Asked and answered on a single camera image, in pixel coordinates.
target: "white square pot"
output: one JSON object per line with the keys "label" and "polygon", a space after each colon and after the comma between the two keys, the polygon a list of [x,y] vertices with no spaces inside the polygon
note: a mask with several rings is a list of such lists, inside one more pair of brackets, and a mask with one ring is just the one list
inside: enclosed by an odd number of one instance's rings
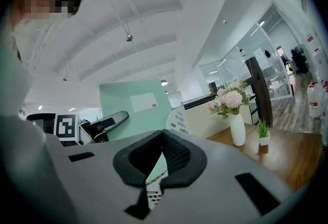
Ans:
{"label": "white square pot", "polygon": [[260,138],[260,146],[267,146],[270,141],[270,133],[268,132],[267,137]]}

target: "potted plant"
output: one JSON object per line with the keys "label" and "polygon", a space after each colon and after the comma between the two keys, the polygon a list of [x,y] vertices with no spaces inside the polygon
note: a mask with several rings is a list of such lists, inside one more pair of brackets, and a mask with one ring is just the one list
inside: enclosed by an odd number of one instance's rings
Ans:
{"label": "potted plant", "polygon": [[234,145],[242,146],[245,144],[245,125],[239,108],[242,105],[248,105],[250,96],[246,94],[245,81],[234,80],[226,87],[222,87],[217,91],[214,102],[210,102],[208,108],[211,113],[222,115],[224,119],[228,119]]}
{"label": "potted plant", "polygon": [[262,122],[262,120],[259,120],[257,132],[260,138],[260,146],[267,146],[270,140],[270,133],[265,121]]}

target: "wooden table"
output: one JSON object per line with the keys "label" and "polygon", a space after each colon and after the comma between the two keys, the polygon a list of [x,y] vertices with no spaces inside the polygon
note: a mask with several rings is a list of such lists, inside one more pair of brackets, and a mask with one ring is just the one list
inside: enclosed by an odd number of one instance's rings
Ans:
{"label": "wooden table", "polygon": [[[320,134],[269,129],[269,145],[260,146],[257,126],[245,124],[245,129],[245,145],[236,147],[237,149],[278,175],[293,191],[310,181],[319,157]],[[234,146],[230,128],[208,139]]]}

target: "beige panel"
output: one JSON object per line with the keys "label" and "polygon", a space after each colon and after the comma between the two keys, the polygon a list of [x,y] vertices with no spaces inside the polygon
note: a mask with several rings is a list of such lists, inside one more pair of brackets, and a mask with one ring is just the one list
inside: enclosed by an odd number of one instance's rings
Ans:
{"label": "beige panel", "polygon": [[[223,119],[222,116],[216,114],[211,115],[211,112],[207,108],[208,104],[209,102],[186,110],[189,134],[205,138],[230,126],[229,121]],[[246,124],[252,124],[251,113],[248,106],[241,106],[240,113]]]}

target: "vase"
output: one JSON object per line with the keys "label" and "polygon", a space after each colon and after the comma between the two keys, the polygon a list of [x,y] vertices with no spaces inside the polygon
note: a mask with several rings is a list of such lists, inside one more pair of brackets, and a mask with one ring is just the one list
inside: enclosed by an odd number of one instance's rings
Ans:
{"label": "vase", "polygon": [[268,132],[266,137],[260,138],[260,146],[267,146],[270,141],[270,133]]}
{"label": "vase", "polygon": [[228,119],[234,145],[238,147],[244,145],[246,140],[246,131],[244,120],[242,119],[241,114],[229,114]]}

